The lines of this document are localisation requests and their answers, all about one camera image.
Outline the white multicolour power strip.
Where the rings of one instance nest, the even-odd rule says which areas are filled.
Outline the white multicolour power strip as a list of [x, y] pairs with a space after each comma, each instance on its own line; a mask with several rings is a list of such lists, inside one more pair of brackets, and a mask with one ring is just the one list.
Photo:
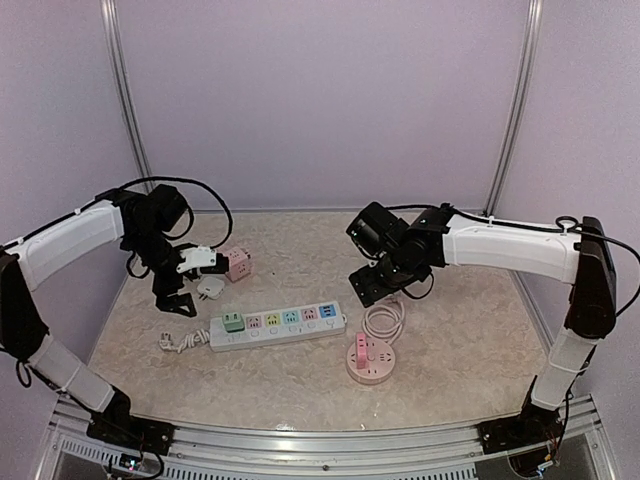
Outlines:
[[347, 318], [336, 301], [283, 309], [241, 313], [245, 330], [226, 333], [222, 315], [210, 321], [209, 346], [213, 352], [252, 349], [340, 335]]

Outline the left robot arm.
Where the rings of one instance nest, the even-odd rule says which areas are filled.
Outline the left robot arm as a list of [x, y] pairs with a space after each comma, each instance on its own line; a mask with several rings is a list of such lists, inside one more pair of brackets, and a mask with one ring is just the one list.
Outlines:
[[172, 186], [159, 185], [149, 194], [113, 190], [89, 208], [20, 239], [1, 254], [2, 347], [90, 411], [102, 414], [102, 430], [121, 445], [133, 443], [139, 436], [139, 421], [122, 407], [110, 406], [117, 400], [115, 388], [52, 336], [32, 294], [84, 255], [120, 242], [153, 273], [157, 308], [194, 316], [192, 297], [182, 290], [179, 267], [185, 259], [167, 237], [187, 209], [187, 201]]

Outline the pink plug adapter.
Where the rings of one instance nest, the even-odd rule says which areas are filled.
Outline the pink plug adapter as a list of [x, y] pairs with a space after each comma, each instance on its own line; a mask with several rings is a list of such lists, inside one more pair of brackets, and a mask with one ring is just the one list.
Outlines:
[[367, 367], [367, 337], [364, 332], [358, 332], [356, 334], [355, 341], [355, 364], [357, 370], [362, 370]]

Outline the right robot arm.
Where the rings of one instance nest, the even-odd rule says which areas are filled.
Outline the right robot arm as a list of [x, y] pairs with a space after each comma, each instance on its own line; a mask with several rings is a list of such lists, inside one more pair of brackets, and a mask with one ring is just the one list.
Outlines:
[[561, 218], [554, 225], [482, 218], [449, 204], [429, 206], [412, 222], [372, 202], [346, 233], [370, 260], [350, 274], [364, 307], [423, 282], [436, 268], [482, 266], [543, 276], [571, 288], [569, 309], [547, 363], [533, 381], [511, 433], [535, 442], [551, 424], [599, 342], [616, 324], [616, 272], [600, 222]]

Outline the pink cube socket adapter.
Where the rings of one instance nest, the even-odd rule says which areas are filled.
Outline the pink cube socket adapter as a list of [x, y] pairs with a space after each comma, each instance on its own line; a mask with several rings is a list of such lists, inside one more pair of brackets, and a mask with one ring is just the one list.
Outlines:
[[224, 251], [223, 255], [229, 260], [226, 277], [230, 282], [236, 283], [252, 273], [251, 255], [247, 250], [233, 247]]

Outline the pink round socket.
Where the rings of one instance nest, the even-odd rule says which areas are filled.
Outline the pink round socket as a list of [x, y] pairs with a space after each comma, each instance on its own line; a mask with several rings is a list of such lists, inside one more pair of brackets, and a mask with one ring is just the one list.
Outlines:
[[346, 371], [357, 383], [378, 385], [388, 380], [396, 366], [396, 354], [386, 342], [367, 337], [367, 367], [356, 369], [355, 342], [346, 355]]

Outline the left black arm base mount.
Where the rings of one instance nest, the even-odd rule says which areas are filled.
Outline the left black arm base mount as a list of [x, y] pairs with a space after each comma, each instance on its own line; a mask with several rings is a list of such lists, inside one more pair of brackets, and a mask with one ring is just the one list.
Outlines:
[[92, 411], [86, 434], [89, 438], [143, 453], [166, 455], [176, 426], [131, 414], [131, 400], [115, 388], [104, 411]]

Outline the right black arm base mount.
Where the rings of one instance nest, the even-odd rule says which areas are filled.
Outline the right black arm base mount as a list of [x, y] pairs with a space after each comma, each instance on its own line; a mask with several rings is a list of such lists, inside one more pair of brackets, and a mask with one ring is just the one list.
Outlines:
[[559, 408], [547, 410], [532, 403], [530, 385], [520, 412], [476, 425], [483, 453], [493, 454], [559, 439], [563, 422]]

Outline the green cube plug adapter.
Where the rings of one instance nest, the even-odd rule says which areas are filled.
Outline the green cube plug adapter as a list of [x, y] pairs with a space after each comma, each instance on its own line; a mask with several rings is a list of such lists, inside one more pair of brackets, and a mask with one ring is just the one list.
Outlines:
[[226, 333], [235, 333], [245, 330], [243, 315], [239, 312], [225, 313], [222, 315], [222, 326]]

